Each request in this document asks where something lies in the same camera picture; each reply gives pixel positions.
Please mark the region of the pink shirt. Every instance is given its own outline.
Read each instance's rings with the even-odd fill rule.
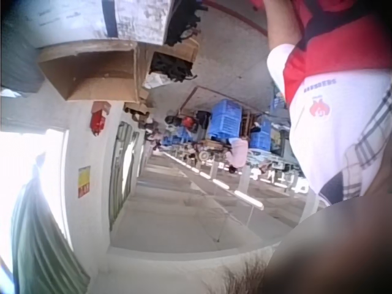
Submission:
[[[232,151],[226,152],[226,159],[230,165],[239,168],[246,164],[248,142],[246,140],[236,138],[229,139],[232,144]]]

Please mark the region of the poster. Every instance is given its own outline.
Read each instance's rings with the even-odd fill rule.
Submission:
[[[78,198],[90,192],[90,168],[91,166],[79,168]]]

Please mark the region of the blue crate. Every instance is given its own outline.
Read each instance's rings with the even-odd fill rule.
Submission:
[[[181,138],[179,136],[173,136],[171,139],[172,144],[180,144],[181,143]]]
[[[235,117],[242,117],[243,109],[240,104],[228,99],[223,99],[217,104],[215,104],[211,113],[213,116],[229,115]]]
[[[271,151],[271,132],[251,133],[251,148]]]
[[[264,119],[262,124],[260,125],[262,132],[271,133],[271,121],[268,119]]]
[[[162,140],[162,145],[171,146],[172,145],[172,138],[171,137],[164,137],[164,139]]]
[[[181,139],[184,139],[185,143],[192,141],[191,135],[188,133],[187,129],[184,126],[177,128],[177,136]]]
[[[217,138],[238,138],[241,126],[241,116],[213,115],[208,135]]]

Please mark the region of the logo on shirt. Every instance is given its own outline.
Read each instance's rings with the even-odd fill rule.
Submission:
[[[310,113],[316,118],[322,118],[329,115],[331,112],[330,106],[326,104],[323,99],[313,100],[313,104],[310,108]]]

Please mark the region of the red fire alarm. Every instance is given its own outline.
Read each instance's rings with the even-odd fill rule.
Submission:
[[[110,108],[111,105],[106,101],[97,101],[92,104],[90,128],[94,136],[98,136],[104,129],[105,115],[109,115]]]

